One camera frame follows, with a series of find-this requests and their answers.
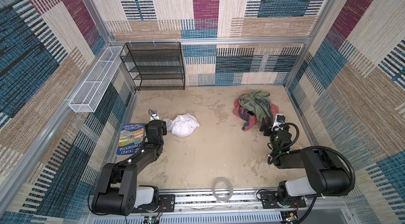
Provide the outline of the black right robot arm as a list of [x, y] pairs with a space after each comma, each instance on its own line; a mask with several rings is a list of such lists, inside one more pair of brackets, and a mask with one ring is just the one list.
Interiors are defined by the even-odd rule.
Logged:
[[300, 132], [292, 136], [289, 129], [297, 125], [289, 122], [278, 126], [262, 125], [260, 131], [270, 141], [268, 165], [278, 169], [304, 169], [304, 177], [282, 181], [275, 191], [261, 189], [256, 197], [265, 209], [305, 206], [305, 198], [346, 196], [355, 186], [355, 171], [349, 160], [338, 151], [324, 146], [310, 146], [291, 150]]

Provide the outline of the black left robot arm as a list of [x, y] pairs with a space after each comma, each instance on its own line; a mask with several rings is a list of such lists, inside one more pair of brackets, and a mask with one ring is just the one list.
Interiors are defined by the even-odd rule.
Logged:
[[158, 188], [137, 186], [138, 174], [157, 161], [163, 152], [166, 123], [152, 120], [145, 125], [146, 136], [139, 150], [123, 161], [106, 164], [95, 183], [89, 210], [99, 216], [130, 215], [135, 208], [157, 211], [161, 206]]

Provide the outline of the white cloth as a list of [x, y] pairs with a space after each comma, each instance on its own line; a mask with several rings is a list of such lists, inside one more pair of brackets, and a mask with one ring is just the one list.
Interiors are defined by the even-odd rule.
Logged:
[[178, 115], [174, 120], [163, 118], [163, 121], [166, 123], [168, 131], [177, 137], [182, 138], [191, 135], [198, 127], [200, 127], [196, 117], [189, 113]]

